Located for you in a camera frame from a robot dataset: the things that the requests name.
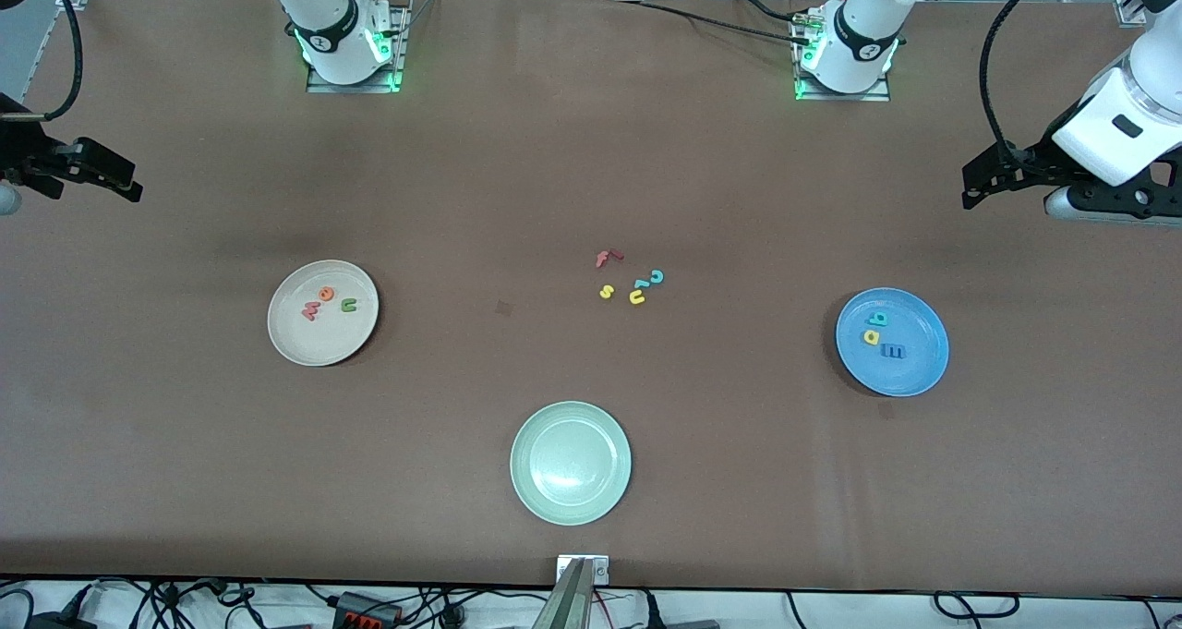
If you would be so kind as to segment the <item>black orange connector box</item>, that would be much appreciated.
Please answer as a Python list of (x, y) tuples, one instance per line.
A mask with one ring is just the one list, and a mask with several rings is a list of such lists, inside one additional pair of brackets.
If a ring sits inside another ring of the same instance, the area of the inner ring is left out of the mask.
[(345, 592), (336, 597), (331, 629), (397, 629), (402, 607), (366, 595)]

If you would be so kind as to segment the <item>pale green plate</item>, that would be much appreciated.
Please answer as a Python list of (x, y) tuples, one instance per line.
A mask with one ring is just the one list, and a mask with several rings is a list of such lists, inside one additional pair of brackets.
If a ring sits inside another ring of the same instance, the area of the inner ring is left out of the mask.
[(632, 445), (617, 419), (573, 398), (537, 410), (517, 432), (509, 453), (518, 499), (557, 526), (583, 526), (608, 515), (623, 499), (632, 471)]

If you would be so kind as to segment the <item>grey aluminium mount bar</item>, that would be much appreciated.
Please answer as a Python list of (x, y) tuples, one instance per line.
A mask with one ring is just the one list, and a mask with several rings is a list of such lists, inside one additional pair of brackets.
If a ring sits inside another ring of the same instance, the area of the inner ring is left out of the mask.
[(595, 604), (595, 559), (572, 557), (559, 569), (556, 586), (531, 629), (587, 629), (587, 615)]

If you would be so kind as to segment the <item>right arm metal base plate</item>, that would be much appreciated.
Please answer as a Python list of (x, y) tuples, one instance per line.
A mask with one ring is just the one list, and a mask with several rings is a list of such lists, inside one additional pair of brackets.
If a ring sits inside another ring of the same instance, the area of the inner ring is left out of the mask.
[(307, 69), (305, 91), (314, 95), (385, 95), (397, 93), (402, 86), (408, 51), (410, 7), (396, 6), (389, 11), (389, 20), (381, 22), (383, 30), (370, 35), (372, 52), (379, 66), (362, 82), (332, 83), (325, 80), (311, 65)]

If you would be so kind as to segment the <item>beige brown plate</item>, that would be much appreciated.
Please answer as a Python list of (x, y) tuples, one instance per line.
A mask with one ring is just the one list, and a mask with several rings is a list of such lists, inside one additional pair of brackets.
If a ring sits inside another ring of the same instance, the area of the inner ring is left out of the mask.
[[(305, 301), (318, 301), (324, 285), (336, 288), (333, 301), (322, 301), (317, 320), (300, 314)], [(353, 313), (343, 313), (340, 301), (358, 301)], [(266, 325), (271, 345), (282, 358), (300, 367), (331, 367), (366, 345), (379, 320), (379, 288), (357, 264), (322, 260), (291, 272), (271, 293)]]

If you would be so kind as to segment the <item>blue plate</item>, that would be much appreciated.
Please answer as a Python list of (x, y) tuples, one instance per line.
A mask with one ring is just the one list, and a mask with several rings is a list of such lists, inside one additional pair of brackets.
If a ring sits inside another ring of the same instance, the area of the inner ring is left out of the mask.
[[(889, 326), (868, 325), (875, 310), (889, 314)], [(884, 358), (879, 345), (862, 341), (866, 330), (879, 331), (881, 343), (905, 345), (907, 358)], [(836, 320), (833, 341), (850, 376), (868, 390), (889, 397), (913, 397), (930, 390), (943, 377), (950, 359), (947, 329), (936, 310), (903, 288), (866, 288), (850, 297)]]

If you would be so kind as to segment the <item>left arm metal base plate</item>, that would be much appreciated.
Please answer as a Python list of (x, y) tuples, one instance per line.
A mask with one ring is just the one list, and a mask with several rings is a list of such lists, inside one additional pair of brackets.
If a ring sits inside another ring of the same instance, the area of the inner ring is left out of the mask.
[(833, 56), (827, 53), (834, 41), (826, 35), (820, 11), (821, 7), (810, 7), (806, 14), (797, 15), (792, 20), (792, 27), (790, 27), (790, 37), (805, 40), (804, 44), (797, 44), (792, 47), (795, 99), (798, 102), (890, 102), (889, 74), (886, 73), (891, 67), (895, 48), (900, 47), (897, 43), (886, 51), (886, 57), (884, 57), (879, 74), (875, 78), (873, 86), (864, 91), (831, 89), (827, 83), (816, 76), (820, 72), (821, 66), (832, 67), (837, 63)]

